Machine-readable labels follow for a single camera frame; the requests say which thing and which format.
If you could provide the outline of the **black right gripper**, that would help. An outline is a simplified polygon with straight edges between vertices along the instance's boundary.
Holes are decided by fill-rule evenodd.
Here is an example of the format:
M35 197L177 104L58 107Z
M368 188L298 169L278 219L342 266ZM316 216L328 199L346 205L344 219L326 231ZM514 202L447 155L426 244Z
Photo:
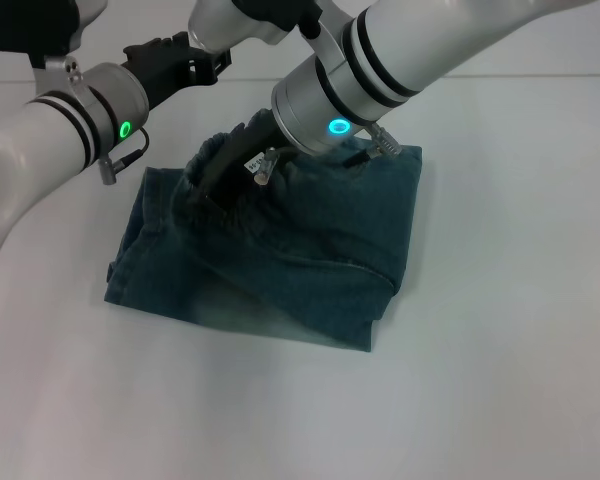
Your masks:
M187 202L191 205L217 206L225 224L239 224L243 211L243 194L255 185L246 164L267 150L291 145L276 121L254 121L240 126L223 144L205 167L205 173L187 176Z

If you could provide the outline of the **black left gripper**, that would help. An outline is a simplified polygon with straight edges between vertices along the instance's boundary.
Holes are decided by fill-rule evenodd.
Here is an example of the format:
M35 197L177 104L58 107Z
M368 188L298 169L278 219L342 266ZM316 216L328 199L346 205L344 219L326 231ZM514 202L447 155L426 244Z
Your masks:
M140 83L153 110L193 84L216 84L231 64L231 51L209 53L192 48L189 34L181 31L123 49L122 64Z

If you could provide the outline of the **blue denim shorts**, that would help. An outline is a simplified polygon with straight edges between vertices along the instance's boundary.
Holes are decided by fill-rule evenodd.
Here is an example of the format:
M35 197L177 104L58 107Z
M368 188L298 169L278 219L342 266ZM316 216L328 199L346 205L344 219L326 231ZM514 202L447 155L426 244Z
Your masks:
M105 300L207 328L368 352L405 275L422 150L364 160L351 138L322 157L283 156L227 213L195 198L236 132L182 169L144 172Z

